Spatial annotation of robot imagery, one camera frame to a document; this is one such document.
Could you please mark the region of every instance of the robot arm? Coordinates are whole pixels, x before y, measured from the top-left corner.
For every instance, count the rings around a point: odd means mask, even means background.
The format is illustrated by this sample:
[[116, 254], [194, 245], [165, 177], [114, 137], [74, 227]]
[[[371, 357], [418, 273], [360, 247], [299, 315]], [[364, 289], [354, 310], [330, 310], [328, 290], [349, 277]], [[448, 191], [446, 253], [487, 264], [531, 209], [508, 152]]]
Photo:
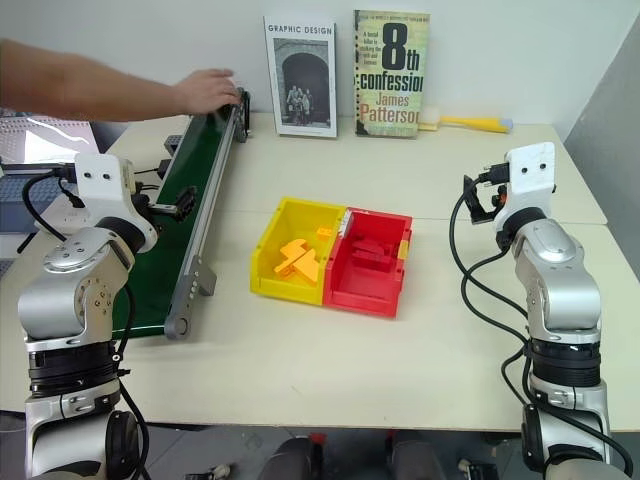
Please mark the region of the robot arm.
[[113, 302], [135, 254], [157, 241], [151, 214], [181, 220], [193, 201], [149, 205], [135, 195], [130, 162], [111, 155], [78, 155], [75, 168], [94, 226], [46, 255], [18, 302], [31, 379], [25, 469], [27, 477], [47, 479], [128, 478], [141, 454], [135, 415], [115, 409], [126, 392], [118, 378], [122, 350], [112, 340]]
[[496, 241], [501, 249], [511, 248], [526, 291], [530, 339], [523, 388], [531, 404], [523, 412], [524, 461], [550, 480], [626, 478], [609, 465], [611, 442], [605, 441], [609, 419], [607, 387], [600, 378], [600, 292], [584, 268], [582, 245], [549, 218], [554, 166], [552, 143], [508, 152], [506, 163], [480, 176], [480, 181], [506, 184], [491, 213], [480, 207], [465, 179], [472, 221], [493, 220]]

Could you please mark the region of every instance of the red plastic part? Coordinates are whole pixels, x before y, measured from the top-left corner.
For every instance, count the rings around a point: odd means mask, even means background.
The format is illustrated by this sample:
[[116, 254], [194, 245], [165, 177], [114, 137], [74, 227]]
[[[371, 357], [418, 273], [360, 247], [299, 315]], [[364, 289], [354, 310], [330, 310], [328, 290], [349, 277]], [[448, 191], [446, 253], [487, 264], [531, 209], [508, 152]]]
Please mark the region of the red plastic part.
[[411, 217], [347, 209], [347, 230], [327, 262], [324, 305], [395, 317], [404, 280]]

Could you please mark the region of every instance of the book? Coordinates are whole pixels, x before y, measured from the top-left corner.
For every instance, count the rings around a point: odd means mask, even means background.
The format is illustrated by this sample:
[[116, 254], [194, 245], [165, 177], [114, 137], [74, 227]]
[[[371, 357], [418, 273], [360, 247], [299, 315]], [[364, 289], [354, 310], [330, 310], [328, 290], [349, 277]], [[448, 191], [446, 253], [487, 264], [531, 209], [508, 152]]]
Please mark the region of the book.
[[415, 137], [430, 16], [370, 10], [354, 15], [356, 133]]
[[335, 23], [264, 17], [276, 131], [335, 137]]

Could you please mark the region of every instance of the yellow brush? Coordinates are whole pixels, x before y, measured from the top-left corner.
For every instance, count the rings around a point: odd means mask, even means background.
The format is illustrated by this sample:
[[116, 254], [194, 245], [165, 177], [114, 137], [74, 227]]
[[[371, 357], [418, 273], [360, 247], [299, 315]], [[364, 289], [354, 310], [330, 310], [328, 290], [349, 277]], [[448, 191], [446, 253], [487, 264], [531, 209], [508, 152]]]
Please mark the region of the yellow brush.
[[509, 133], [513, 128], [510, 118], [441, 117], [437, 107], [426, 105], [420, 113], [418, 130], [436, 131], [440, 125], [462, 125], [486, 132]]

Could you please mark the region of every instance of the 8th confession book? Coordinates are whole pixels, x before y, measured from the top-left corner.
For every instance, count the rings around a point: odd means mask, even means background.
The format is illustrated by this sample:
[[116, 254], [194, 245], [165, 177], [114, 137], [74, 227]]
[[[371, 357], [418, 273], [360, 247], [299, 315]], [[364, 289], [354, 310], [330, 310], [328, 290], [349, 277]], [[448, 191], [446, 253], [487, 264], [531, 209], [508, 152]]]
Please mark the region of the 8th confession book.
[[424, 13], [355, 11], [358, 135], [417, 135], [429, 19]]

